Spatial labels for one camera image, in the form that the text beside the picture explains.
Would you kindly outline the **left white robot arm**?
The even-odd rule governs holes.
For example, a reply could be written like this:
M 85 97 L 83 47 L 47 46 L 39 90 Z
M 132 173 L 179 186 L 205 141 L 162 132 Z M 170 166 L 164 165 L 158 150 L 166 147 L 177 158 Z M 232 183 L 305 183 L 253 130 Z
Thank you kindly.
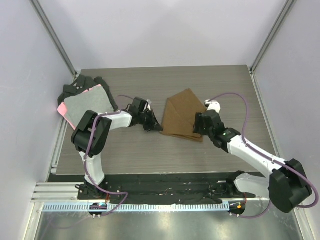
M 141 125 L 147 132 L 163 131 L 151 107 L 151 102 L 135 97 L 126 108 L 116 112 L 97 113 L 88 110 L 83 115 L 71 136 L 71 142 L 79 152 L 85 171 L 85 181 L 90 184 L 89 194 L 100 200 L 107 192 L 102 184 L 105 173 L 101 153 L 106 145 L 109 132 Z

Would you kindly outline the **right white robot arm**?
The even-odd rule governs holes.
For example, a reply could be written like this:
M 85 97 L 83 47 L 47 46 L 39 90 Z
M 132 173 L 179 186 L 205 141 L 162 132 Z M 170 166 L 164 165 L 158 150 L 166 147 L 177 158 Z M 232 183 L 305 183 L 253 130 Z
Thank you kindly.
M 238 171 L 225 186 L 230 197 L 254 194 L 268 198 L 278 210 L 289 213 L 315 193 L 298 160 L 284 160 L 252 144 L 239 131 L 225 127 L 215 110 L 197 112 L 193 131 L 209 137 L 215 147 L 244 160 L 262 174 L 257 177 Z

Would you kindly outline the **brown cloth napkin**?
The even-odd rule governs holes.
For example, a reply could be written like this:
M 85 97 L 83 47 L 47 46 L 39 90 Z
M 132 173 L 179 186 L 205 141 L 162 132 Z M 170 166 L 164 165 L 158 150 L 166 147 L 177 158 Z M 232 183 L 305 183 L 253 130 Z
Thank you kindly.
M 194 133 L 196 113 L 206 111 L 193 91 L 188 88 L 169 97 L 166 100 L 160 133 L 165 136 L 176 137 L 198 143 L 204 141 L 203 137 Z

